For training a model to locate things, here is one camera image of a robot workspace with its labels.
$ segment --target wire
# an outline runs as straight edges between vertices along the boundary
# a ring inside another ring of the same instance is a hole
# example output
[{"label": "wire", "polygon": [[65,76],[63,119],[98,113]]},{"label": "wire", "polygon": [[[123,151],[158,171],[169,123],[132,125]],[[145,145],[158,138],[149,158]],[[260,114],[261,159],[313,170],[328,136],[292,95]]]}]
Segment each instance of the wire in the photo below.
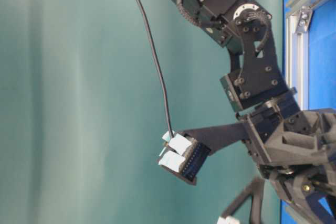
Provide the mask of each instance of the wire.
[{"label": "wire", "polygon": [[264,49],[264,47],[265,47],[265,45],[266,45],[266,43],[267,43],[267,41],[268,41],[268,39],[271,35],[272,23],[269,20],[267,14],[264,13],[264,12],[261,12],[261,11],[249,13],[248,19],[249,20],[256,20],[257,19],[261,22],[262,25],[266,26],[266,32],[264,34],[264,37],[261,40],[260,45],[256,48],[256,52],[259,53]]},{"label": "wire", "polygon": [[176,0],[177,9],[180,12],[180,14],[192,25],[200,27],[200,28],[212,28],[212,27],[219,27],[222,23],[221,21],[208,21],[208,22],[202,22],[198,20],[197,18],[194,18],[190,15],[190,13],[184,8],[183,6],[183,0]]},{"label": "wire", "polygon": [[191,24],[197,27],[201,27],[201,22],[195,18],[193,18],[188,11],[183,7],[183,0],[176,0],[176,5],[178,11],[181,13],[181,15],[188,20]]},{"label": "wire", "polygon": [[155,48],[155,44],[154,44],[151,28],[150,28],[146,12],[145,12],[145,10],[144,10],[144,8],[142,6],[141,1],[140,0],[136,0],[136,3],[138,4],[140,12],[142,14],[142,18],[143,18],[143,21],[145,23],[145,27],[146,27],[146,31],[147,31],[148,40],[149,40],[151,48],[152,48],[154,63],[155,63],[155,66],[156,66],[157,73],[159,75],[160,84],[161,84],[161,88],[162,88],[162,91],[163,91],[164,109],[165,109],[165,116],[166,116],[166,121],[167,121],[167,125],[168,125],[168,131],[169,131],[170,138],[173,138],[174,137],[174,133],[173,133],[173,130],[172,130],[172,125],[171,125],[171,120],[170,120],[170,114],[169,114],[167,89],[166,89],[166,85],[164,83],[164,79],[163,79],[160,63],[159,63],[159,60],[158,60],[158,57],[157,57],[158,55],[156,53],[156,48]]}]

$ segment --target black robotic arm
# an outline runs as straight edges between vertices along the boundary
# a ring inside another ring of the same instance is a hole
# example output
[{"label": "black robotic arm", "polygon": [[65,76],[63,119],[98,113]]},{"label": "black robotic arm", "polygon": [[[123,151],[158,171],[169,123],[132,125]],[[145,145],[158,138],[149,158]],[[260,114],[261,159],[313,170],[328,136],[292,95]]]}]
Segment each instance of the black robotic arm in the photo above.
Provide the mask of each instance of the black robotic arm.
[{"label": "black robotic arm", "polygon": [[[336,113],[301,111],[277,65],[272,16],[255,0],[172,0],[191,24],[226,47],[231,71],[221,79],[238,123],[178,132],[164,137],[159,165],[195,185],[207,156],[242,141],[264,179],[309,223],[336,223]],[[240,65],[239,57],[244,62]],[[254,111],[240,115],[254,107]],[[264,183],[254,180],[224,211],[254,200],[250,223],[260,223]],[[331,214],[321,207],[326,198]]]}]

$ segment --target green curtain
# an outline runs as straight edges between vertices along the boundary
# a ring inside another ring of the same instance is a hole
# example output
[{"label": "green curtain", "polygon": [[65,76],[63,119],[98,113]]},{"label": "green curtain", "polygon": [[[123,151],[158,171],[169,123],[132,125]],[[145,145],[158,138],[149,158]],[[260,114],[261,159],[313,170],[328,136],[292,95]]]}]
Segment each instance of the green curtain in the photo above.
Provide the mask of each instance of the green curtain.
[{"label": "green curtain", "polygon": [[[274,16],[282,59],[282,0]],[[175,130],[229,124],[226,50],[169,0],[143,0]],[[134,0],[0,0],[0,222],[216,223],[256,175],[237,143],[197,187],[160,169],[162,92]],[[279,223],[269,184],[264,222]],[[247,223],[249,205],[237,214]]]}]

